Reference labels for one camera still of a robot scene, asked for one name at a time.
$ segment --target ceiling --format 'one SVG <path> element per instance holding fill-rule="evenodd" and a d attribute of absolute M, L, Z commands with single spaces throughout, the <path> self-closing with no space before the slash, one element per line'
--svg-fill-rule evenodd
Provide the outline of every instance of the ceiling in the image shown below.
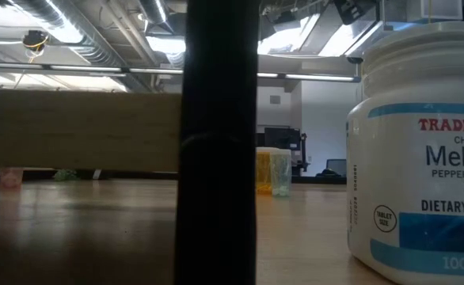
<path fill-rule="evenodd" d="M 186 12 L 186 3 L 181 0 L 165 0 L 169 10 L 172 11 L 171 18 L 174 18 L 174 12 L 178 15 L 184 15 Z M 313 2 L 320 0 L 306 0 L 300 3 Z M 119 19 L 119 24 L 124 27 L 120 29 L 118 22 L 114 21 L 113 16 L 102 6 L 106 1 L 101 0 L 72 0 L 77 11 L 83 16 L 85 21 L 91 24 L 97 31 L 97 35 L 103 37 L 105 44 L 112 50 L 114 56 L 119 58 L 121 66 L 129 67 L 170 67 L 168 56 L 161 51 L 146 51 L 152 49 L 144 36 L 145 17 L 139 16 L 142 10 L 139 6 L 139 0 L 116 1 L 120 3 L 120 9 L 127 15 L 129 21 Z M 281 1 L 286 5 L 290 1 Z M 393 23 L 394 30 L 400 29 L 406 24 L 406 0 L 387 1 L 386 17 Z M 118 9 L 113 9 L 117 18 L 121 18 Z M 355 76 L 358 69 L 355 64 L 350 63 L 344 56 L 346 51 L 350 50 L 364 34 L 378 23 L 375 9 L 370 10 L 356 23 L 343 26 L 343 22 L 334 5 L 318 8 L 312 13 L 316 13 L 313 18 L 301 25 L 297 36 L 300 40 L 300 47 L 293 48 L 289 51 L 277 51 L 272 54 L 259 55 L 259 72 L 264 73 L 291 73 L 291 74 L 331 74 L 340 76 Z M 45 31 L 37 21 L 22 13 L 19 9 L 11 5 L 0 6 L 0 62 L 8 63 L 28 63 L 32 53 L 30 53 L 21 40 L 28 30 Z M 153 34 L 164 33 L 163 30 L 155 27 L 150 30 Z M 384 28 L 375 30 L 375 36 L 363 40 L 363 46 L 358 47 L 350 56 L 360 56 L 363 48 L 371 45 L 374 39 L 378 39 L 390 31 Z M 141 36 L 144 45 L 140 44 L 135 36 Z M 65 64 L 65 65 L 89 65 L 89 62 L 82 58 L 78 53 L 51 37 L 44 53 L 32 60 L 33 63 L 43 64 Z M 132 80 L 140 82 L 140 86 L 145 86 L 150 90 L 163 91 L 164 86 L 178 85 L 181 83 L 181 76 L 154 76 L 149 74 L 136 75 Z M 18 71 L 5 70 L 0 72 L 0 88 L 18 89 L 77 89 L 77 90 L 104 90 L 109 92 L 127 91 L 128 87 L 124 86 L 125 81 L 121 78 L 110 78 L 106 76 L 82 76 L 82 74 L 24 74 L 21 76 Z M 293 82 L 280 79 L 260 79 L 260 86 L 284 86 L 290 88 Z"/>

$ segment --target bottle label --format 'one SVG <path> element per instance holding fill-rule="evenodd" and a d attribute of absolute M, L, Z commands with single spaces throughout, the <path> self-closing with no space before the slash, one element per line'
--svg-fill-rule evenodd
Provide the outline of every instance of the bottle label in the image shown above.
<path fill-rule="evenodd" d="M 383 105 L 348 129 L 349 246 L 464 276 L 464 104 Z"/>

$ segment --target ductwork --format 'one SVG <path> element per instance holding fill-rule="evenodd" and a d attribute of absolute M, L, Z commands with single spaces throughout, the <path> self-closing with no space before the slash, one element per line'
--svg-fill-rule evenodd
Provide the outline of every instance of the ductwork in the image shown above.
<path fill-rule="evenodd" d="M 126 63 L 70 0 L 7 0 L 22 13 L 33 18 L 51 36 L 66 44 L 92 65 L 121 67 Z M 133 74 L 117 78 L 127 88 L 142 92 L 149 89 Z"/>
<path fill-rule="evenodd" d="M 158 25 L 167 32 L 174 33 L 170 26 L 169 7 L 163 0 L 139 0 L 140 8 L 151 25 Z"/>

